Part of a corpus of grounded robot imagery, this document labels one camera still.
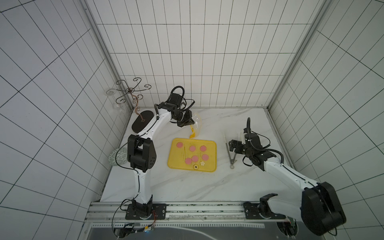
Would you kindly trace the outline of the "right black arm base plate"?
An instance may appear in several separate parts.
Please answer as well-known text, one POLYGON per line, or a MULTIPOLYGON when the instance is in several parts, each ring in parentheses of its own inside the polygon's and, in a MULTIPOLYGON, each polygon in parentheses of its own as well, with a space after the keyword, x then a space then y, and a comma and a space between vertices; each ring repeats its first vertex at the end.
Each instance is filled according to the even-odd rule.
POLYGON ((244 202, 243 208, 247 220, 278 220, 284 221, 286 216, 271 211, 268 200, 277 194, 268 194, 260 198, 258 203, 244 202))

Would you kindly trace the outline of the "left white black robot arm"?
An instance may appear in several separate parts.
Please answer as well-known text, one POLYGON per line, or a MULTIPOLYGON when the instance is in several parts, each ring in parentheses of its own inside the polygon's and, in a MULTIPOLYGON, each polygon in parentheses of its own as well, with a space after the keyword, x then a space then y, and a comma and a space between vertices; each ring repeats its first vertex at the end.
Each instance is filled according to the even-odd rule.
POLYGON ((149 123, 136 135, 128 137, 128 162, 135 173, 135 187, 138 192, 131 206, 133 213, 141 218, 148 218, 153 212, 150 173, 157 159, 153 139, 172 120, 180 128, 195 124, 191 110, 181 110, 177 105, 161 103, 155 105, 155 113, 149 123))

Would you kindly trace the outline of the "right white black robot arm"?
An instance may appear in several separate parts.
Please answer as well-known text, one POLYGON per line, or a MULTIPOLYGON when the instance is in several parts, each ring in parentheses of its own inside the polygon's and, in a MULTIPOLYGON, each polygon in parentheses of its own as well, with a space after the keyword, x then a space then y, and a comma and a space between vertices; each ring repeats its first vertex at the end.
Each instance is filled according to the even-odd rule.
POLYGON ((245 133, 241 141, 231 140, 228 151, 243 155, 262 171, 280 180, 288 188, 287 193, 270 193, 260 198, 256 212, 263 219, 277 215, 291 218, 290 225, 283 226, 288 236, 296 233, 294 222, 299 221, 313 234, 324 235, 346 223, 347 217, 335 188, 318 183, 293 168, 286 166, 284 155, 269 147, 263 147, 259 135, 245 133))

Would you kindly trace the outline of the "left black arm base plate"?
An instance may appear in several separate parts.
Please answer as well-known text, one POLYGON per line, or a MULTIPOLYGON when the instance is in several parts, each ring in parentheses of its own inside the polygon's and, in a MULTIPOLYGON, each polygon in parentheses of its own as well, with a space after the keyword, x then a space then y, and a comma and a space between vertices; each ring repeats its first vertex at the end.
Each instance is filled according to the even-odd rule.
POLYGON ((126 210, 126 220, 164 220, 167 204, 129 204, 126 210))

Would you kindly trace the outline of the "clear yellow resealable bag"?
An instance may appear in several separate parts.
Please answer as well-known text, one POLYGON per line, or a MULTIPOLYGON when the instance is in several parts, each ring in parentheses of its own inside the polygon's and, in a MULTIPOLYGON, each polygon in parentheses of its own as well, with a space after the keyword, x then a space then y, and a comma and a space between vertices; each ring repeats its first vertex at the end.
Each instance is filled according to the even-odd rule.
POLYGON ((194 121, 194 124, 190 126, 190 129, 192 131, 191 135, 189 136, 190 139, 195 139, 199 136, 201 129, 202 129, 202 118, 201 116, 196 113, 193 115, 192 120, 194 121))

